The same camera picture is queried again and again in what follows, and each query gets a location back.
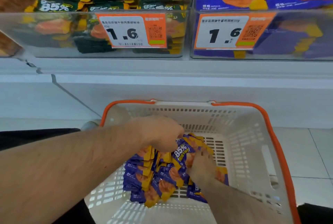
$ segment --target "shopping basket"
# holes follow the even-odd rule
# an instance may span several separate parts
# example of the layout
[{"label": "shopping basket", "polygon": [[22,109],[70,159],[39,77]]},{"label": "shopping basket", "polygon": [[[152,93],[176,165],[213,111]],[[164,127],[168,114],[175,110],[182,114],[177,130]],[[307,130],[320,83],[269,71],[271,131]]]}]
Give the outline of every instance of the shopping basket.
[{"label": "shopping basket", "polygon": [[[100,126],[147,115],[171,117],[185,132],[203,136],[214,150],[216,164],[227,167],[231,187],[257,198],[287,223],[300,224],[289,168],[263,108],[240,102],[121,100],[105,108]],[[267,170],[267,151],[276,174]],[[129,201],[130,192],[122,190],[123,174],[122,166],[85,198],[97,224],[216,223],[208,204],[186,197],[186,187],[152,208]]]}]

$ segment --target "orange price tag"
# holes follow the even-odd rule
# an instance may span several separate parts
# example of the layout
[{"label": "orange price tag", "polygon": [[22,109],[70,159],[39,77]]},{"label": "orange price tag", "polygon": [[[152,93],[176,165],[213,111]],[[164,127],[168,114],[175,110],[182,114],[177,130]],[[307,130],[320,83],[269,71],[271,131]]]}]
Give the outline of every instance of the orange price tag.
[{"label": "orange price tag", "polygon": [[200,14],[194,49],[252,50],[275,12]]},{"label": "orange price tag", "polygon": [[167,48],[165,14],[96,14],[114,48]]}]

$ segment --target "hairy arm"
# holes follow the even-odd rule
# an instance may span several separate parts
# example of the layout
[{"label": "hairy arm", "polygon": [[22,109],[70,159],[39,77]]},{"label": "hairy arm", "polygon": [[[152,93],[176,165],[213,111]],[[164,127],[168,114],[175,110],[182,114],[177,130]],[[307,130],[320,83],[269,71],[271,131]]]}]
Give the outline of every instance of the hairy arm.
[{"label": "hairy arm", "polygon": [[182,134],[170,118],[143,117],[1,151],[1,222],[52,223],[141,148],[174,151]]},{"label": "hairy arm", "polygon": [[217,224],[286,223],[262,202],[214,179],[215,167],[207,152],[198,151],[188,173],[205,196]]}]

